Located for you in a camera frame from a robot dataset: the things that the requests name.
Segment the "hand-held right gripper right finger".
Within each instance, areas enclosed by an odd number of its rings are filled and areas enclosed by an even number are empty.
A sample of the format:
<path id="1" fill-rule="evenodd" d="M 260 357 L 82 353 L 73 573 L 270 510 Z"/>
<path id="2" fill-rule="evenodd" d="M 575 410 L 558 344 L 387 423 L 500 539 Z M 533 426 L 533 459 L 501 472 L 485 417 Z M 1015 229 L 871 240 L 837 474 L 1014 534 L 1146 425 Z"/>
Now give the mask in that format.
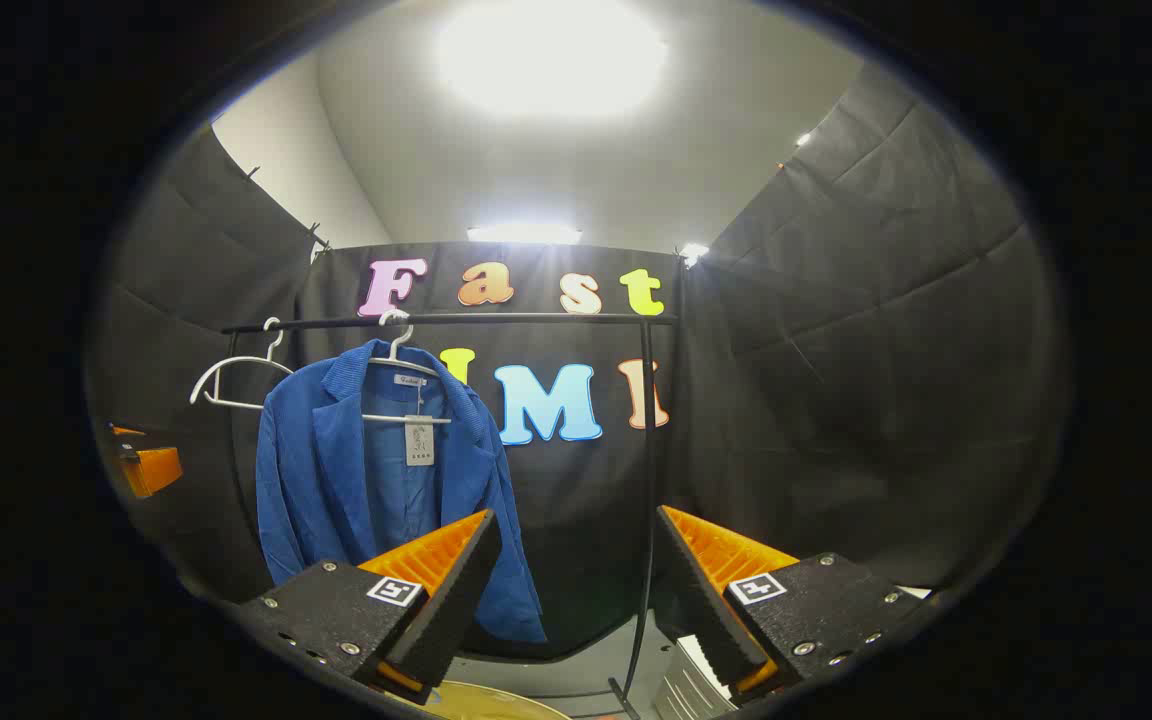
<path id="1" fill-rule="evenodd" d="M 796 559 L 667 505 L 655 518 L 685 634 L 737 706 L 867 659 L 929 600 L 840 553 Z"/>

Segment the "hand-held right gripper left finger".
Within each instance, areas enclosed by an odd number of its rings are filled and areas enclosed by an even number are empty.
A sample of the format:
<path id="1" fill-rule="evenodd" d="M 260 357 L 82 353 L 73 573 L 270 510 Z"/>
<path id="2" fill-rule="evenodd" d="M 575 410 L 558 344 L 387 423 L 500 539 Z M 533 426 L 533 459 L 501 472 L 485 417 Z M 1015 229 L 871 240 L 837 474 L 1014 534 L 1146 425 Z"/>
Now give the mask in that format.
<path id="1" fill-rule="evenodd" d="M 237 606 L 238 626 L 301 662 L 425 705 L 442 684 L 502 550 L 475 511 L 362 564 L 323 560 Z"/>

